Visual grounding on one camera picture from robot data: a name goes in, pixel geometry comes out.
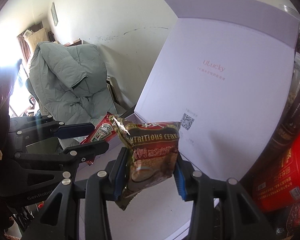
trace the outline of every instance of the ketchup packet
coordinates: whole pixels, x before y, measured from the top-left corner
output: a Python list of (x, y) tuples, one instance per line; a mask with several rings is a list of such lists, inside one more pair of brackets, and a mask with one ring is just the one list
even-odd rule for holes
[[(114, 131), (111, 122), (109, 121), (109, 116), (111, 113), (107, 112), (105, 117), (97, 124), (94, 131), (85, 138), (80, 144), (90, 143), (100, 140), (105, 140), (106, 142), (110, 141), (114, 136), (116, 136), (116, 132)], [(91, 165), (94, 160), (86, 161), (87, 164)]]
[(128, 182), (116, 201), (125, 210), (138, 192), (172, 176), (179, 153), (180, 122), (136, 124), (114, 115), (109, 120), (121, 141), (130, 149)]

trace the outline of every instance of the wall picture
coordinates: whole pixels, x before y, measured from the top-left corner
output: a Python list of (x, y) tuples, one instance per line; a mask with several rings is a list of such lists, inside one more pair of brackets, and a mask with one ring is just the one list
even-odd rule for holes
[(57, 13), (56, 13), (56, 8), (54, 7), (54, 2), (52, 3), (52, 6), (51, 6), (51, 14), (52, 14), (54, 25), (57, 26), (58, 17), (57, 17)]

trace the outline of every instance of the white box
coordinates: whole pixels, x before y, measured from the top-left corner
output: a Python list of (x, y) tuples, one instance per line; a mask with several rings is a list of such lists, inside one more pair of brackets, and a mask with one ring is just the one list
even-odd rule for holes
[[(181, 154), (211, 178), (241, 179), (269, 141), (285, 105), (298, 21), (255, 0), (166, 2), (179, 19), (129, 119), (180, 121), (187, 114), (194, 122), (189, 130), (180, 129)], [(216, 77), (204, 70), (220, 73)], [(103, 169), (121, 147), (114, 138), (104, 155), (77, 172), (76, 180)], [(170, 178), (137, 194), (126, 211), (113, 202), (107, 207), (114, 240), (181, 240), (192, 202), (182, 201)], [(84, 220), (84, 208), (80, 214)]]

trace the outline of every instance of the red packet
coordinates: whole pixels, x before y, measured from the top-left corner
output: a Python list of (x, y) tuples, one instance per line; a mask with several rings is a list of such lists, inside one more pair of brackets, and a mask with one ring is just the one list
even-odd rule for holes
[[(116, 136), (116, 132), (113, 129), (111, 122), (109, 121), (109, 116), (111, 113), (107, 112), (105, 117), (100, 121), (100, 123), (96, 126), (94, 131), (85, 138), (80, 144), (90, 143), (100, 140), (105, 140), (106, 142), (110, 141), (114, 136)], [(86, 161), (87, 164), (91, 165), (94, 160)]]

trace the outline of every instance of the box lid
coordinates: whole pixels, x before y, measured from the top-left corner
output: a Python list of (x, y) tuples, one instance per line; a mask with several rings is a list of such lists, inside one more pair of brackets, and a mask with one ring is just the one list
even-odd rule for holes
[(241, 179), (282, 114), (298, 20), (255, 0), (166, 0), (178, 16), (140, 95), (145, 122), (180, 121), (179, 151)]

